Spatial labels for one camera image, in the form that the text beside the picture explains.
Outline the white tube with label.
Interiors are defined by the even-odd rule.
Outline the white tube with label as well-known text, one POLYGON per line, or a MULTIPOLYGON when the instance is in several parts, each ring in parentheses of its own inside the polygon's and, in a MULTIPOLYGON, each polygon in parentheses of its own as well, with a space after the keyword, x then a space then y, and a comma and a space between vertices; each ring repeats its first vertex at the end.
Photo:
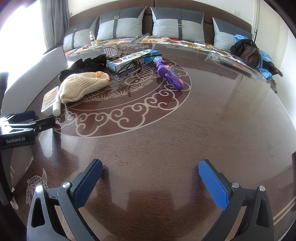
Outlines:
POLYGON ((44 117, 49 117, 51 115, 58 117, 61 114, 59 86, 56 86, 44 95, 41 113, 44 117))

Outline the black fabric garment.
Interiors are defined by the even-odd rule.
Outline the black fabric garment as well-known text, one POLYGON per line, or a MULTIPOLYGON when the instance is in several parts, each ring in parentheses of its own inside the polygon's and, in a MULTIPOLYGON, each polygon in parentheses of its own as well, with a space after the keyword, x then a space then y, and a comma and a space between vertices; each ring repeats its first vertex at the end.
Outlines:
POLYGON ((71 74, 104 71, 107 66, 106 54, 95 58, 79 59, 69 69, 61 71, 59 81, 62 83, 71 74))

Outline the black framed eyeglasses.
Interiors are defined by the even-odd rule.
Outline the black framed eyeglasses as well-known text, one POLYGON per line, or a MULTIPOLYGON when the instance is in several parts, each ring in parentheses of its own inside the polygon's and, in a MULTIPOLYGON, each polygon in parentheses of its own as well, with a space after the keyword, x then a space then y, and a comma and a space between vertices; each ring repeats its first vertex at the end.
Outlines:
POLYGON ((114 78, 116 81, 121 81, 132 75, 138 74, 142 71, 142 69, 145 66, 147 66, 149 63, 154 61, 155 58, 158 58, 161 56, 162 56, 161 54, 157 54, 157 55, 148 54, 148 55, 133 59, 129 63, 123 65, 118 71, 116 71, 114 74, 114 78))

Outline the blue white ointment box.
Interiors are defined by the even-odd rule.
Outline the blue white ointment box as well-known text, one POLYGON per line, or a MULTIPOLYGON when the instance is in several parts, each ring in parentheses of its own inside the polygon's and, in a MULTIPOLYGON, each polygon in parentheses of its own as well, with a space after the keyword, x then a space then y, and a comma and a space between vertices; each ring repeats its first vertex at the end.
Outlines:
POLYGON ((152 50, 152 49, 142 50, 142 51, 115 59, 109 62, 107 64, 107 67, 111 72, 116 73, 125 65, 131 63, 133 60, 139 60, 141 64, 144 64, 148 60, 151 60, 152 56, 156 56, 157 54, 159 54, 157 50, 152 50))

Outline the purple toy figure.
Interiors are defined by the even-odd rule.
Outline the purple toy figure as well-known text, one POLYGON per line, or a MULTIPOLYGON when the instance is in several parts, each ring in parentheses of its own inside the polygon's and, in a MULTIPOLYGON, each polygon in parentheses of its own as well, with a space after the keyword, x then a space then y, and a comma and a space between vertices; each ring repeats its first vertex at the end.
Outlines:
POLYGON ((156 73, 169 83, 174 89, 181 91, 184 89, 184 82, 177 77, 174 70, 162 59, 156 56, 153 60, 156 65, 156 73))

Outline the white cardboard sorting box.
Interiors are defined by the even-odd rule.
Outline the white cardboard sorting box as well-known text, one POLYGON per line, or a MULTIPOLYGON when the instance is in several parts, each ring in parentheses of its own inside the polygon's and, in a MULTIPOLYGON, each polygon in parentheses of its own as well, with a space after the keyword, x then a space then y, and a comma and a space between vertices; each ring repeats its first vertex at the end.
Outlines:
POLYGON ((63 46, 49 51, 6 91, 2 114, 24 112, 37 95, 67 67, 63 46))

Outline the grey pillow far left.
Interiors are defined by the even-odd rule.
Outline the grey pillow far left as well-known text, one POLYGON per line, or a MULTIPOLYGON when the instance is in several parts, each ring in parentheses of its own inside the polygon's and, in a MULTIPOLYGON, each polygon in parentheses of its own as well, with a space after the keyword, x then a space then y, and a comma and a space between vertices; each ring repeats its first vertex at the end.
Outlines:
POLYGON ((69 27, 66 30, 64 37, 64 51, 67 52, 72 49, 90 44, 90 32, 95 35, 98 18, 98 16, 96 18, 90 18, 69 27))

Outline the grey pillow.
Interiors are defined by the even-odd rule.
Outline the grey pillow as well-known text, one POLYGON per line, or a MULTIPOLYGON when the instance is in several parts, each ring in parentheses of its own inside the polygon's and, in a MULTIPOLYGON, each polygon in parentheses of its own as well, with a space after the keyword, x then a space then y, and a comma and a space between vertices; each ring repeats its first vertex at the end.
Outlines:
POLYGON ((204 13, 177 8, 151 7, 152 35, 204 43, 204 13))
POLYGON ((252 33, 223 20, 217 18, 212 19, 214 26, 214 46, 216 48, 230 52, 230 48, 235 44, 235 35, 243 35, 248 39, 252 39, 252 33))
POLYGON ((135 38, 142 35, 142 20, 146 7, 118 9, 100 15, 97 39, 100 41, 135 38))
POLYGON ((67 52, 72 49, 90 44, 90 32, 95 35, 98 18, 98 16, 96 18, 90 18, 69 27, 66 30, 64 37, 64 51, 67 52))

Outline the white spray bottle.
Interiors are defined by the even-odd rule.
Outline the white spray bottle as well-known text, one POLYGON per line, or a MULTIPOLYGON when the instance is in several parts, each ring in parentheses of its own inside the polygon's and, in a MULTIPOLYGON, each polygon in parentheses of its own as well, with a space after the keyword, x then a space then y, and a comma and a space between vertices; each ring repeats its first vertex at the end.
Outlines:
POLYGON ((90 31, 89 38, 90 38, 91 45, 94 46, 95 45, 95 36, 93 34, 93 31, 90 31))

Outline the grey curtain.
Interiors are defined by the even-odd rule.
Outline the grey curtain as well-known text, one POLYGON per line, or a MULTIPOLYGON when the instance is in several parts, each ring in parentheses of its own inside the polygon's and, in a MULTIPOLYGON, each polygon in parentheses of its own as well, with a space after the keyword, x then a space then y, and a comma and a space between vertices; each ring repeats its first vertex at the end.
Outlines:
POLYGON ((47 50, 63 43, 69 24, 67 0, 40 1, 43 21, 44 40, 47 50))

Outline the blue clothing pile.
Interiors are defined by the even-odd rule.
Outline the blue clothing pile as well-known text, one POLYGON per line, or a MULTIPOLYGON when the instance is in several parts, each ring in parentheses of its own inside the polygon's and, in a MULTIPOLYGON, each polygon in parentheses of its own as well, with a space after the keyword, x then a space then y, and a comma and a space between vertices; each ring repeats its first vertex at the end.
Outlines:
MULTIPOLYGON (((243 36, 243 35, 235 35, 235 43, 243 40, 243 39, 248 39, 247 37, 243 36)), ((256 70, 258 70, 261 75, 267 80, 267 81, 271 81, 273 79, 273 74, 272 71, 274 70, 274 68, 271 68, 269 65, 273 64, 272 58, 269 56, 269 54, 267 54, 266 52, 262 51, 259 49, 260 52, 260 60, 259 60, 259 64, 257 65, 256 70)))

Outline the dark brown handbag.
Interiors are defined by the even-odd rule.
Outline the dark brown handbag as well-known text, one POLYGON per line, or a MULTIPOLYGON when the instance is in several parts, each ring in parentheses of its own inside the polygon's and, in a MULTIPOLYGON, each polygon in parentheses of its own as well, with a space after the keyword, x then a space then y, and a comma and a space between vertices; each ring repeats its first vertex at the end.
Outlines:
POLYGON ((249 67, 256 68, 259 64, 259 48, 256 46, 255 42, 250 39, 243 39, 236 42, 230 48, 230 51, 249 67))

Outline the floral bench cushion cover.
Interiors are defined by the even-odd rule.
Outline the floral bench cushion cover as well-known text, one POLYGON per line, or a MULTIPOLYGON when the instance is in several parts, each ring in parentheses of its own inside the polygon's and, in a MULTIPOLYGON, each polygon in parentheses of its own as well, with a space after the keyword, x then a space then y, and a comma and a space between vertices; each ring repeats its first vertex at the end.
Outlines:
POLYGON ((164 45, 174 45, 174 46, 181 46, 181 47, 187 47, 191 49, 201 50, 205 52, 211 52, 218 54, 222 57, 231 59, 232 61, 235 61, 241 65, 246 66, 246 68, 250 69, 250 67, 247 66, 246 63, 244 63, 241 59, 239 59, 238 56, 235 56, 231 53, 228 53, 224 50, 220 50, 216 47, 214 47, 211 44, 201 44, 197 42, 190 42, 185 40, 177 40, 167 37, 155 37, 150 35, 143 35, 138 38, 122 38, 122 39, 114 39, 114 40, 106 40, 101 41, 99 44, 92 46, 91 44, 84 44, 79 47, 75 47, 74 49, 68 50, 65 52, 65 56, 69 57, 78 53, 85 53, 87 50, 93 50, 103 47, 112 47, 115 49, 122 49, 124 44, 164 44, 164 45))

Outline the grey pillow far right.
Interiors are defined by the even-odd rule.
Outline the grey pillow far right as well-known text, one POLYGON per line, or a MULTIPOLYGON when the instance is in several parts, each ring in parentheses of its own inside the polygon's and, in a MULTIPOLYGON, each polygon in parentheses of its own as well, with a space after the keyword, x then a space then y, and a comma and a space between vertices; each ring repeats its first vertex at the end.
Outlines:
POLYGON ((223 20, 217 18, 212 19, 214 26, 214 46, 216 48, 230 52, 230 48, 235 44, 235 35, 243 35, 248 39, 252 39, 252 33, 223 20))

